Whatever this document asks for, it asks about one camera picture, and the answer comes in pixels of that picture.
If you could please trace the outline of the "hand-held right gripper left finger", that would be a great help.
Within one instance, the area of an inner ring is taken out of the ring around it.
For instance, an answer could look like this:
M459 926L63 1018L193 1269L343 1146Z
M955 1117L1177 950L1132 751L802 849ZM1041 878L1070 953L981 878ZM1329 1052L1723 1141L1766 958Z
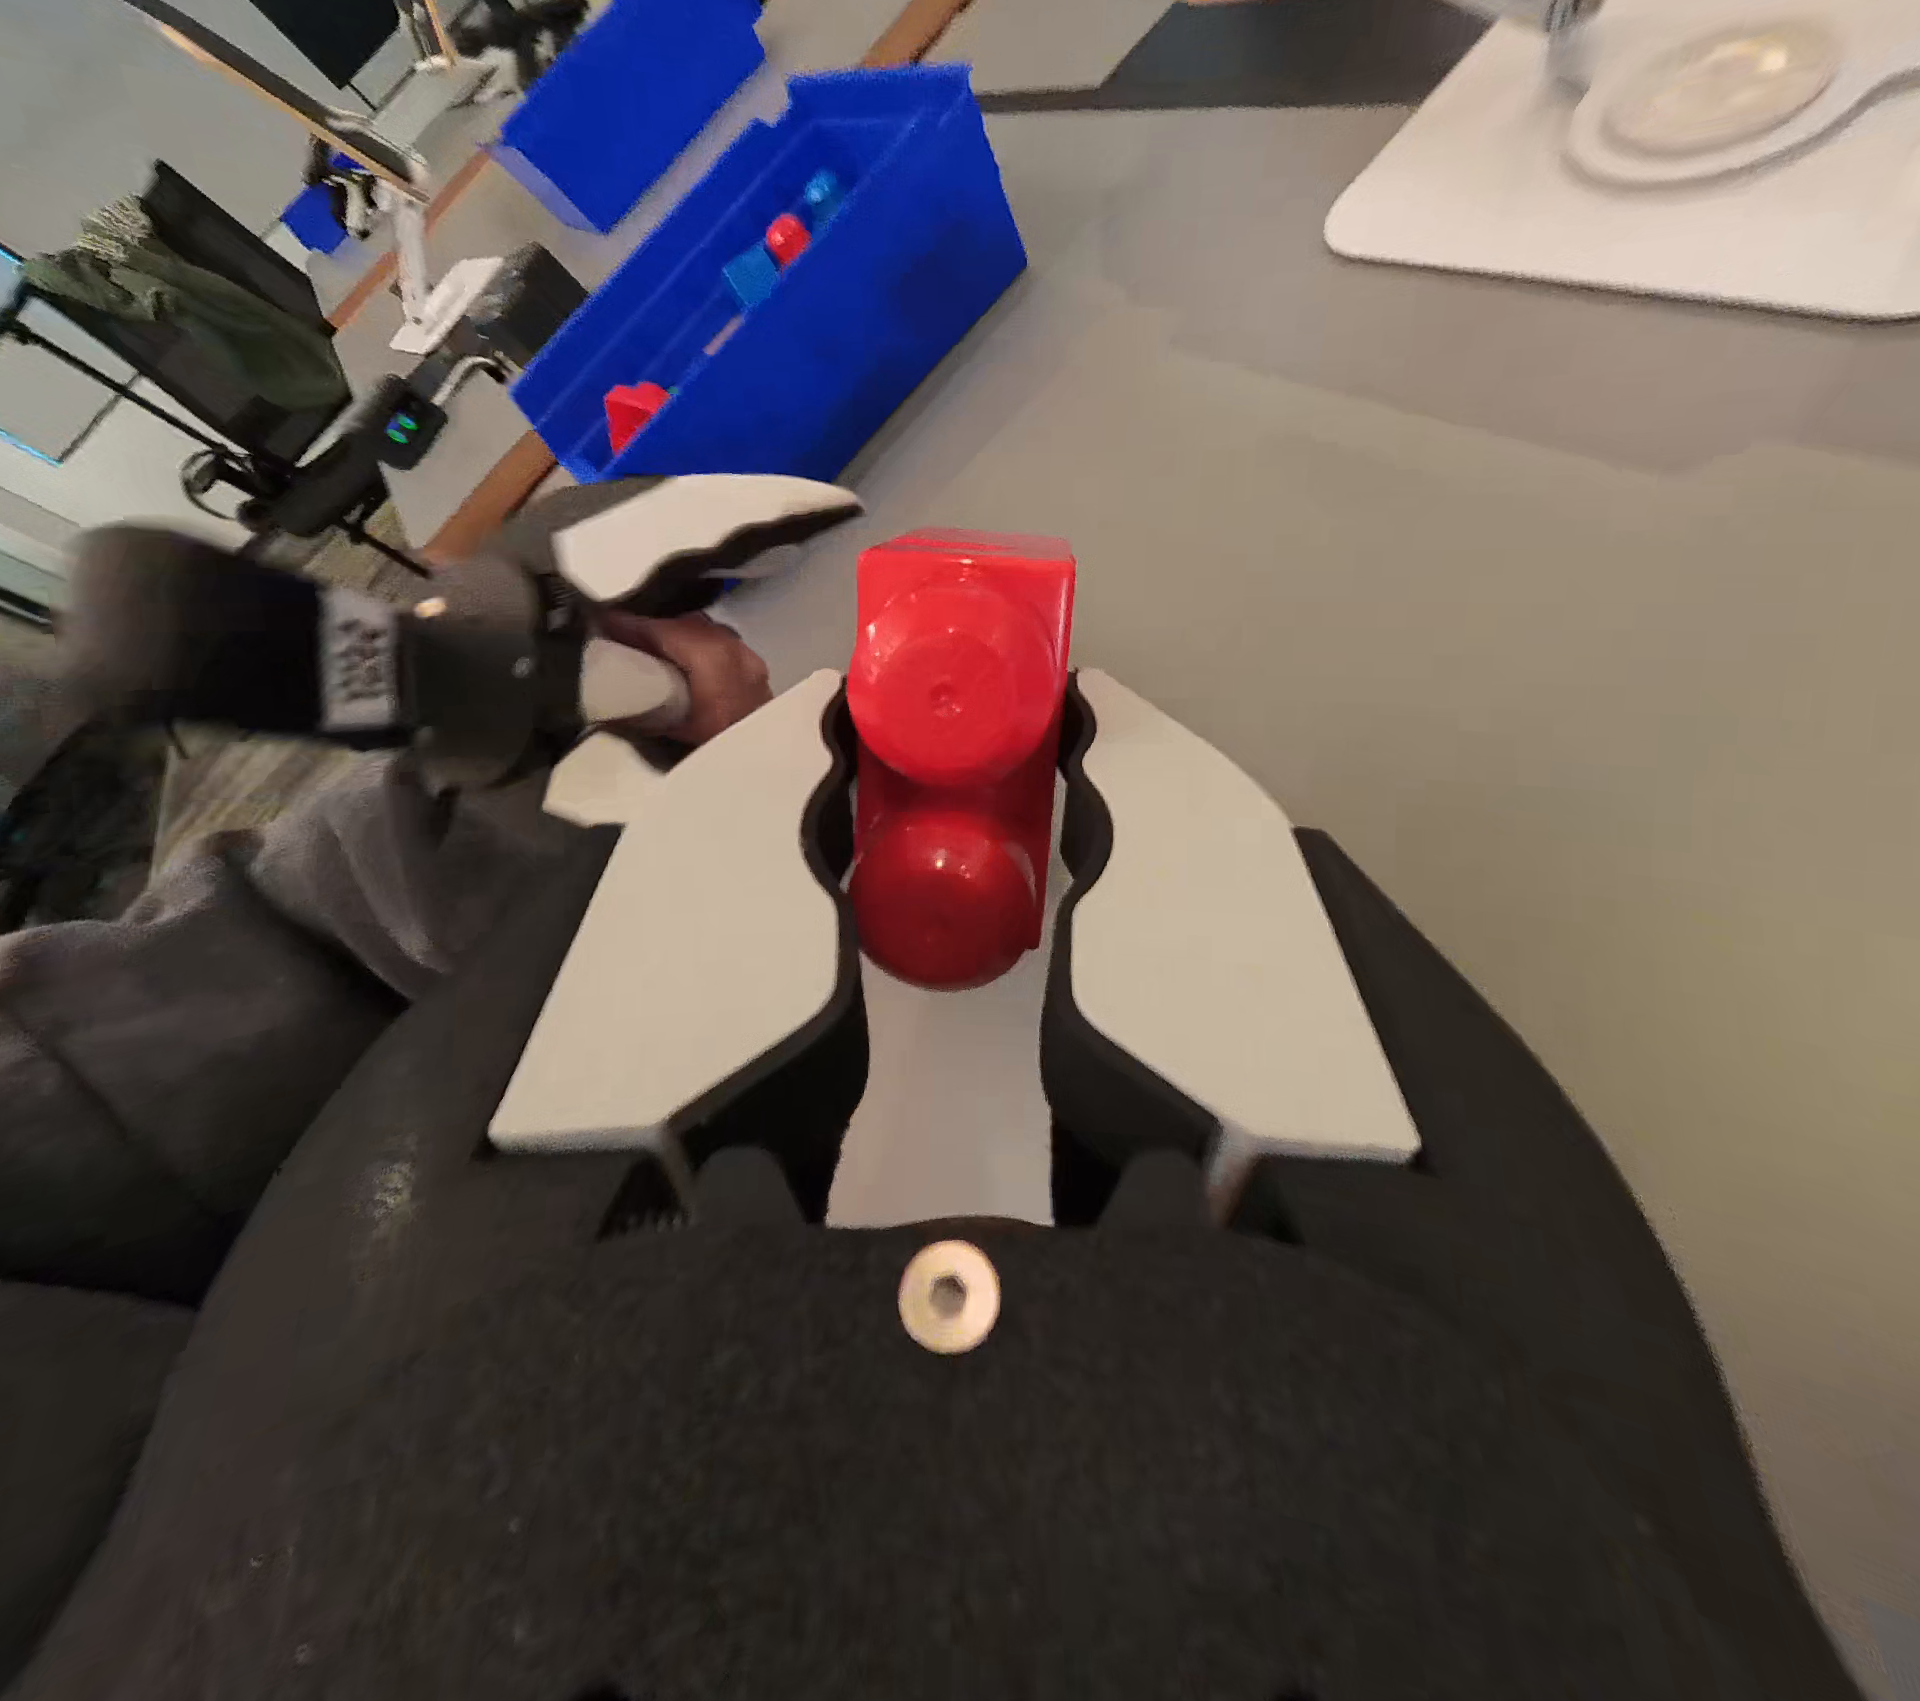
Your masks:
M488 1124L501 1155L694 1149L866 1017L828 842L847 816L842 674L822 669L656 774L619 831Z

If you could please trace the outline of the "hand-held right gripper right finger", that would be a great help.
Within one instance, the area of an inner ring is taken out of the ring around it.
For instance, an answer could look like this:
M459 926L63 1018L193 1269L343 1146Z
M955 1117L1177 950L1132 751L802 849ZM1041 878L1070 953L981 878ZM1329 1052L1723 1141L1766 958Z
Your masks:
M1419 1124L1309 854L1260 783L1109 672L1068 685L1038 1021L1058 1227L1173 1155L1237 1222L1280 1161L1411 1169Z

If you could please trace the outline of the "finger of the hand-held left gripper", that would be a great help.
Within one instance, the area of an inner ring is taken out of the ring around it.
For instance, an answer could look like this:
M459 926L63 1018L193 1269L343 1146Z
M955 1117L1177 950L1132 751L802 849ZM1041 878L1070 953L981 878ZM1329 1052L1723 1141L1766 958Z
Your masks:
M851 489L792 474L679 474L616 484L550 535L556 576L596 606L694 611L861 520Z

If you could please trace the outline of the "blue plastic bin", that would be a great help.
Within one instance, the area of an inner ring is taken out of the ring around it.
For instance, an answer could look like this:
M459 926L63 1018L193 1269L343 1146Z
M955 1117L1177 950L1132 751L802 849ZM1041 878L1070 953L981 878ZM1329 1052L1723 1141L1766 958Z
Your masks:
M758 0L611 0L525 95L493 163L607 234L764 64Z
M581 484L851 467L1029 266L973 85L957 61L792 79L512 378L556 464ZM742 314L725 262L819 168L840 213ZM613 456L607 391L638 380L676 393Z

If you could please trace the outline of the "grey desk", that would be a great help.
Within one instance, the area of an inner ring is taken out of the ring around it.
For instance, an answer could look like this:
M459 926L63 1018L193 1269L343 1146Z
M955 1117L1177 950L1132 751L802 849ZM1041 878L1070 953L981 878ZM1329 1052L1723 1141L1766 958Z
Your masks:
M1330 831L1573 1092L1789 1542L1916 1698L1916 327L1371 268L1417 0L973 0L1029 273L856 481L1068 537L1079 654Z

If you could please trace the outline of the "person's left hand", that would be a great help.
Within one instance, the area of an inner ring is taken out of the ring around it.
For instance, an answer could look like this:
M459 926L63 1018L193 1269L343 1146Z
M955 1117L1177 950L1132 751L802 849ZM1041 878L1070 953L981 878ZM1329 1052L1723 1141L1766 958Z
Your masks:
M737 630L709 612L645 616L626 609L602 611L596 634L658 658L684 679L684 719L663 716L602 722L638 742L700 748L772 701L771 671Z

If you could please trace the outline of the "green jacket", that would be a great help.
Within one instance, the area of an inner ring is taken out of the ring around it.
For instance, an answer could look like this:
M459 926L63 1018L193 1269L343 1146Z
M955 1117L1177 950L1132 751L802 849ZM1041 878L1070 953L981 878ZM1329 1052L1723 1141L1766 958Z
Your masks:
M159 350L186 350L234 393L283 410L340 410L348 377L312 283L251 230L200 215L159 216L133 196L97 209L22 281L66 313L117 323Z

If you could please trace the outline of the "black-topped document stand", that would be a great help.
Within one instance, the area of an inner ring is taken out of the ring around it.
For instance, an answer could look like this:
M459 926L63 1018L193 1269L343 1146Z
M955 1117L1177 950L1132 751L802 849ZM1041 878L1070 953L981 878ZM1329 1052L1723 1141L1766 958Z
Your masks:
M469 259L438 281L430 278L426 209L432 174L421 151L381 131L370 116L312 97L167 0L114 3L146 18L182 54L299 118L312 139L357 164L373 192L377 216L392 228L402 309L392 342L396 350L425 357L440 349L459 323L469 320L505 262L499 256Z

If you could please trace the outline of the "black folding chair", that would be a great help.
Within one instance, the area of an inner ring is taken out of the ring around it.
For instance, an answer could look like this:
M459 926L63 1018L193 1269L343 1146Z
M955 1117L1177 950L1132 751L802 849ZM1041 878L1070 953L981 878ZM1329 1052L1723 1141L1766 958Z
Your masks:
M133 199L159 216L200 215L214 225L251 230L162 161ZM97 393L159 391L164 404L149 394L136 394L136 404L194 443L197 452L182 467L181 483L197 506L207 503L213 486L226 486L238 496L240 520L255 524L265 506L287 492L299 464L348 404L336 412L283 410L238 394L214 371L193 364L186 350L159 350L117 323L71 314L29 287L20 273L22 262L4 288L4 342L41 350L63 368L81 372Z

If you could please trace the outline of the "small blue bin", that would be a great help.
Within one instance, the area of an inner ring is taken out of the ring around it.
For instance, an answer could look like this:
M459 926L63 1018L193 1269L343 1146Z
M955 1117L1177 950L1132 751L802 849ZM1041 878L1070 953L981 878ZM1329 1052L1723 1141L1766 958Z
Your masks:
M283 227L303 249L332 255L348 241L364 241L374 218L373 176L359 167L327 167L308 180L281 215Z

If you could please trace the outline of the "white instruction stand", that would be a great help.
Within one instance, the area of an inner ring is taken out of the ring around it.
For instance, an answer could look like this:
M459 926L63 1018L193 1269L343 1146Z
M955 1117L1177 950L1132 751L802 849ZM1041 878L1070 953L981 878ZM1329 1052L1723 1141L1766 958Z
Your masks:
M1443 3L1489 30L1334 201L1332 252L1916 319L1919 0Z

